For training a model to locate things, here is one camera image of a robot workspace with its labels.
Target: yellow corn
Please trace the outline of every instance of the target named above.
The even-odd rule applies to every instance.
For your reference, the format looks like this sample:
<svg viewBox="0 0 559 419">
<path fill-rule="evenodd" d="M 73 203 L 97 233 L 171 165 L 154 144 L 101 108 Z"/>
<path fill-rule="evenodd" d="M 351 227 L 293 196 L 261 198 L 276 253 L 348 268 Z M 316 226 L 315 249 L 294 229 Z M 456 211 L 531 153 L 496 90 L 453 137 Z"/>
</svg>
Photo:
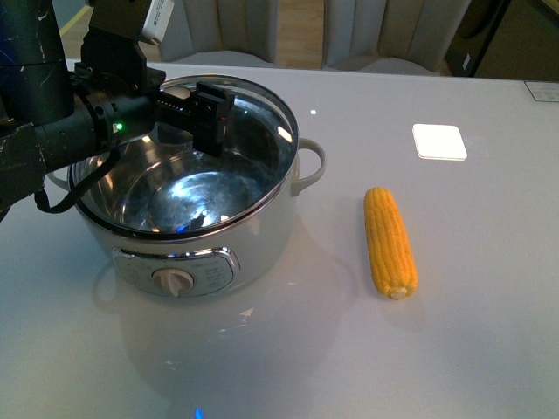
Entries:
<svg viewBox="0 0 559 419">
<path fill-rule="evenodd" d="M 365 230 L 370 269 L 376 289 L 389 299 L 409 297 L 418 287 L 404 220 L 388 189 L 365 194 Z"/>
</svg>

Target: white pot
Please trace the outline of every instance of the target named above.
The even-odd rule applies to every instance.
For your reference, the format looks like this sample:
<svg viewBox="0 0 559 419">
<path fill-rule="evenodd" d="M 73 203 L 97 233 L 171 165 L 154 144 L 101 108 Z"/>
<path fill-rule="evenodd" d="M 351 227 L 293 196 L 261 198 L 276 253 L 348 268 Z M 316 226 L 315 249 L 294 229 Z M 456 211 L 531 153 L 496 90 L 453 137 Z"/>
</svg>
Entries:
<svg viewBox="0 0 559 419">
<path fill-rule="evenodd" d="M 183 83 L 184 80 L 191 79 L 180 79 L 178 82 Z M 279 165 L 282 168 L 278 169 L 277 174 L 274 174 L 276 177 L 273 184 L 269 185 L 261 197 L 255 202 L 250 202 L 237 214 L 222 216 L 221 221 L 217 220 L 207 228 L 198 226 L 197 229 L 186 232 L 160 231 L 157 228 L 144 230 L 144 221 L 148 216 L 141 210 L 135 212 L 142 216 L 141 225 L 126 225 L 126 217 L 130 208 L 119 208 L 117 216 L 113 212 L 107 216 L 104 213 L 104 207 L 114 206 L 114 203 L 109 205 L 105 201 L 117 201 L 107 197 L 108 193 L 118 190 L 114 186 L 116 180 L 111 178 L 111 173 L 100 182 L 104 185 L 104 192 L 101 189 L 94 190 L 93 193 L 88 192 L 78 204 L 80 214 L 87 220 L 87 225 L 102 248 L 114 259 L 120 275 L 130 284 L 145 292 L 175 297 L 195 297 L 214 292 L 231 291 L 261 276 L 275 263 L 291 236 L 297 217 L 295 197 L 304 188 L 317 182 L 326 168 L 326 156 L 323 149 L 314 141 L 298 138 L 296 123 L 291 111 L 273 93 L 245 80 L 233 78 L 220 78 L 220 80 L 226 80 L 227 83 L 232 80 L 234 84 L 240 84 L 243 89 L 254 88 L 256 93 L 251 91 L 251 94 L 254 95 L 251 100 L 258 102 L 258 106 L 264 108 L 262 114 L 274 113 L 273 124 L 276 123 L 279 114 L 284 125 L 281 128 L 283 130 L 281 136 L 285 138 L 287 135 L 289 138 L 288 144 L 281 140 L 281 146 L 287 151 L 291 151 L 288 153 L 285 150 L 276 151 L 274 149 L 273 159 L 268 159 L 278 160 L 277 155 L 286 155 L 284 157 L 287 158 L 287 161 Z M 263 102 L 259 102 L 262 93 L 266 97 Z M 249 104 L 250 112 L 253 112 L 254 106 L 254 103 Z M 268 137 L 277 135 L 277 128 L 274 127 L 272 130 L 273 132 L 267 135 Z M 139 154 L 135 152 L 134 158 L 128 159 L 128 164 L 138 160 L 138 155 L 141 158 L 146 156 L 146 160 L 148 160 L 153 150 L 159 147 L 155 143 L 142 144 L 142 141 L 137 141 L 136 144 L 141 144 L 144 148 L 140 149 Z M 132 143 L 126 147 L 134 146 L 135 144 Z M 251 148 L 259 147 L 252 144 L 250 146 Z M 315 173 L 300 179 L 297 151 L 302 148 L 315 152 L 320 157 L 321 165 Z M 124 166 L 121 166 L 123 168 L 121 172 L 126 174 L 126 163 L 122 164 Z M 97 165 L 98 161 L 95 158 L 74 165 L 69 172 L 70 184 L 79 182 L 87 175 L 88 168 Z M 148 170 L 152 170 L 156 166 L 157 163 L 150 161 Z M 180 170 L 176 166 L 176 164 L 170 163 L 167 170 L 172 171 L 175 177 L 180 177 L 176 174 L 176 171 Z M 155 182 L 153 179 L 162 177 L 156 175 L 157 172 L 154 173 L 149 182 Z M 137 202 L 130 197 L 134 195 L 135 183 L 136 180 L 129 181 L 128 179 L 122 182 L 124 186 L 121 189 L 124 192 L 118 192 L 125 196 L 122 201 L 126 201 L 126 203 L 123 203 L 122 207 L 135 205 Z M 158 186 L 156 183 L 155 192 L 150 192 L 149 198 L 146 199 L 155 199 L 153 196 L 160 189 L 161 185 Z M 236 189 L 232 189 L 231 194 L 233 195 L 235 191 Z M 205 199 L 210 200 L 211 196 L 206 196 Z M 163 208 L 171 211 L 174 204 L 174 202 L 169 202 L 169 205 L 159 204 L 157 210 L 161 212 Z M 162 223 L 174 221 L 165 218 Z"/>
</svg>

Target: cooking pot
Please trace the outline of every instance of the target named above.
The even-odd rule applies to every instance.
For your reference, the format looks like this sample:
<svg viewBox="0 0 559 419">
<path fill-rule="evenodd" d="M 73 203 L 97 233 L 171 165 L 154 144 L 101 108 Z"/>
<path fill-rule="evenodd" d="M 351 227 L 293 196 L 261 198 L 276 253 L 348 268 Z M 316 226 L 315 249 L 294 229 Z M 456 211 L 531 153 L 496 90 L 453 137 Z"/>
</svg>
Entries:
<svg viewBox="0 0 559 419">
<path fill-rule="evenodd" d="M 261 276 L 291 236 L 294 198 L 326 167 L 323 149 L 299 138 L 289 107 L 263 86 L 204 75 L 172 79 L 162 88 L 193 90 L 197 82 L 235 95 L 221 155 L 200 153 L 188 133 L 157 124 L 150 135 L 121 146 L 120 160 L 77 205 L 120 275 L 158 295 L 230 291 Z M 304 178 L 302 148 L 321 160 Z M 70 187 L 106 158 L 72 165 Z"/>
</svg>

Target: pot handle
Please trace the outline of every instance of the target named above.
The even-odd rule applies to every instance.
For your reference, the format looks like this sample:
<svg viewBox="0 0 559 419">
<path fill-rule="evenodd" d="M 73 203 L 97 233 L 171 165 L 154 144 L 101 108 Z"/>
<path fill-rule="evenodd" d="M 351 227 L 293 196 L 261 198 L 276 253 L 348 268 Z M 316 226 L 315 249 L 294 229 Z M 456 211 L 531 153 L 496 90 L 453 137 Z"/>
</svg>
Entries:
<svg viewBox="0 0 559 419">
<path fill-rule="evenodd" d="M 326 170 L 326 154 L 324 153 L 324 149 L 317 142 L 309 140 L 308 138 L 299 138 L 299 150 L 301 149 L 314 151 L 321 159 L 321 166 L 312 175 L 303 177 L 302 179 L 299 179 L 297 175 L 298 178 L 291 182 L 291 196 L 298 196 L 303 189 L 317 182 L 322 175 L 324 175 L 324 171 Z"/>
<path fill-rule="evenodd" d="M 47 173 L 46 176 L 51 180 L 52 183 L 54 183 L 56 186 L 58 186 L 59 188 L 65 190 L 66 192 L 70 192 L 70 187 L 68 186 L 68 181 L 65 179 L 60 179 L 59 177 L 56 177 L 56 175 L 54 174 L 54 172 L 51 173 Z"/>
</svg>

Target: gray chair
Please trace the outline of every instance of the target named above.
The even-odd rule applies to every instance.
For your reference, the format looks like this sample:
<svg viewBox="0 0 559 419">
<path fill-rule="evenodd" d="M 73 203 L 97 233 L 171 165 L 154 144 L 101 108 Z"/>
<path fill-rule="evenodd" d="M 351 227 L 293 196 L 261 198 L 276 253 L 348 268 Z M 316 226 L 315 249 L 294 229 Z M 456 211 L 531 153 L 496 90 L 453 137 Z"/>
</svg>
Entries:
<svg viewBox="0 0 559 419">
<path fill-rule="evenodd" d="M 272 67 L 279 0 L 175 0 L 161 60 Z"/>
<path fill-rule="evenodd" d="M 322 68 L 437 75 L 470 0 L 326 0 Z"/>
</svg>

